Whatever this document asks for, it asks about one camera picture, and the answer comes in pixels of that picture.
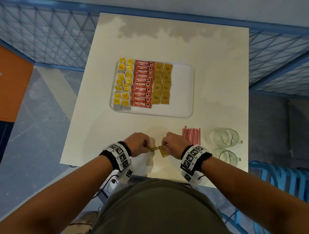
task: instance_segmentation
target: wristband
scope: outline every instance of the wristband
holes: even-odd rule
[[[131,150],[123,141],[110,144],[99,155],[106,156],[111,162],[113,169],[121,172],[131,164]]]
[[[201,172],[202,163],[211,156],[212,154],[200,145],[189,145],[181,155],[180,168],[193,176],[195,171]]]

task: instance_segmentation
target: orange wall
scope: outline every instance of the orange wall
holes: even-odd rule
[[[33,65],[0,45],[0,120],[15,122]]]

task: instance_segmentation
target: glass mug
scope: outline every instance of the glass mug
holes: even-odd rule
[[[220,147],[233,147],[237,144],[242,144],[238,132],[232,128],[218,128],[213,134],[213,141]]]
[[[241,161],[241,158],[238,158],[232,151],[220,147],[214,149],[212,151],[212,155],[213,157],[235,167],[237,166],[238,162]]]

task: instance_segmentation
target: gray floor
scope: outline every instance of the gray floor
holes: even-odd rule
[[[64,70],[61,73],[78,95],[83,73]],[[290,165],[288,101],[258,94],[249,96],[249,161]],[[0,164],[0,217],[5,217],[53,180],[74,170],[59,164],[69,126],[70,121],[34,69]],[[234,212],[235,208],[217,189],[200,187],[200,190],[227,215]],[[94,199],[85,210],[96,210],[99,206],[100,201]],[[248,233],[254,233],[252,221],[244,218],[242,225]]]

